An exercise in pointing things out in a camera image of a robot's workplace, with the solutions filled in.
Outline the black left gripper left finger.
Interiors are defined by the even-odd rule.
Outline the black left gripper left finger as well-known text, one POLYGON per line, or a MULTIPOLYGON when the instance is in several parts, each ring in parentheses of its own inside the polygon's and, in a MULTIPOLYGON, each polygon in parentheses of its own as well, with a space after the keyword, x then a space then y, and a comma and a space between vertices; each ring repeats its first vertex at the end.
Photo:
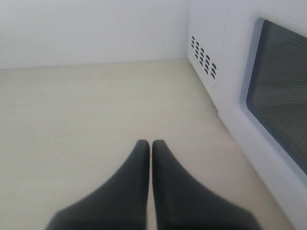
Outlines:
POLYGON ((48 230, 144 230, 147 227, 150 145, 136 142, 122 166, 97 190, 60 210, 48 230))

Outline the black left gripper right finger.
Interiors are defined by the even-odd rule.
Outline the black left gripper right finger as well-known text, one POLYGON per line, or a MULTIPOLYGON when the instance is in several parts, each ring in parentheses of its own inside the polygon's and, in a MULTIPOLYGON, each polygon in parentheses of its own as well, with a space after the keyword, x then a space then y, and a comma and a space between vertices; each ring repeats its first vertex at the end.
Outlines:
POLYGON ((248 210, 199 183, 164 140, 152 145, 152 183, 159 230, 260 230, 248 210))

